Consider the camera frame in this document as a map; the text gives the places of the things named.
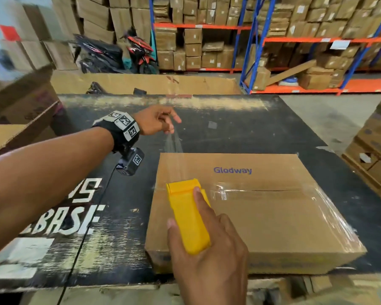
motorcycle front wheel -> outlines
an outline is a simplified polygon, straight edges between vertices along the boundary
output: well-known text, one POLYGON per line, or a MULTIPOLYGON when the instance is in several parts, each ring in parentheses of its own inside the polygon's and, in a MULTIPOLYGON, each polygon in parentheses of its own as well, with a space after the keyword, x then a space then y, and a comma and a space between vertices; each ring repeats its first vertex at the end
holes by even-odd
POLYGON ((160 70, 156 62, 150 61, 149 64, 147 64, 146 62, 143 62, 140 65, 139 72, 140 74, 158 75, 160 73, 160 70))

person's left hand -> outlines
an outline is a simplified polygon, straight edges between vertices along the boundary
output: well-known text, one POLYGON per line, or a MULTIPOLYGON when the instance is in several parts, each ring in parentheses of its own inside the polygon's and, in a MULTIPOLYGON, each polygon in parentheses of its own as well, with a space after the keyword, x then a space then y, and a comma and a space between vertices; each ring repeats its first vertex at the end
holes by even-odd
POLYGON ((153 135, 159 131, 174 133, 171 116, 177 123, 182 123, 175 110, 169 106, 153 105, 133 115, 142 135, 153 135))

table surface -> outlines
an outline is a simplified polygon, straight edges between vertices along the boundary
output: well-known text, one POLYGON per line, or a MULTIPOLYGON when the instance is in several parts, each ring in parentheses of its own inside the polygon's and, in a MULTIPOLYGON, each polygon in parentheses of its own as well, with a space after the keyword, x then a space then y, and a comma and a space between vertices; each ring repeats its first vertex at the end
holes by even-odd
MULTIPOLYGON (((172 279, 172 275, 155 275, 144 251, 162 152, 297 154, 368 250, 365 256, 332 272, 381 273, 381 199, 336 154, 318 148, 326 144, 279 96, 65 95, 60 99, 66 110, 55 117, 53 128, 57 134, 89 128, 94 120, 113 110, 132 113, 154 103, 175 106, 183 123, 176 125, 175 134, 140 138, 136 146, 143 150, 145 159, 134 177, 113 172, 119 155, 112 154, 88 176, 91 180, 87 188, 95 190, 90 202, 76 203, 74 199, 88 196, 80 194, 81 187, 77 187, 76 194, 54 208, 56 212, 59 207, 68 207, 70 214, 83 207, 81 224, 86 214, 92 216, 89 233, 80 229, 70 235, 45 235, 44 230, 21 235, 54 240, 34 265, 32 278, 0 279, 0 292, 172 279)), ((67 216, 62 229, 72 226, 67 216)))

open cardboard box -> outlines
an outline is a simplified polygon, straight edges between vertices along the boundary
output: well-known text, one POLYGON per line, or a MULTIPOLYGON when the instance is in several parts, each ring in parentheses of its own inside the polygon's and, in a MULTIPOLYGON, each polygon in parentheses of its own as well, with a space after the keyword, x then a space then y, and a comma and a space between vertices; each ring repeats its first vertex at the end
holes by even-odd
POLYGON ((56 137, 49 127, 59 101, 51 73, 51 67, 43 67, 13 82, 0 82, 0 155, 56 137))
POLYGON ((54 71, 51 84, 57 94, 85 94, 92 82, 110 94, 133 94, 134 88, 150 95, 239 95, 235 79, 180 75, 140 75, 54 71))
POLYGON ((145 249, 171 272, 166 184, 196 178, 249 249, 250 274, 324 274, 366 253, 295 154, 161 153, 145 249))

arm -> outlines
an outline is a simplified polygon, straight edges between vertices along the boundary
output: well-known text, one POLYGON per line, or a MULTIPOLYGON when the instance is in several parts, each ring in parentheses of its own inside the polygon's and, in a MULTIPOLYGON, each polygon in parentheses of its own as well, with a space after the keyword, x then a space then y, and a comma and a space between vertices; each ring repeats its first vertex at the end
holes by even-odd
MULTIPOLYGON (((141 134, 173 133, 170 107, 133 115, 141 134)), ((40 215, 57 205, 114 147, 100 127, 32 144, 0 156, 0 250, 40 215)))

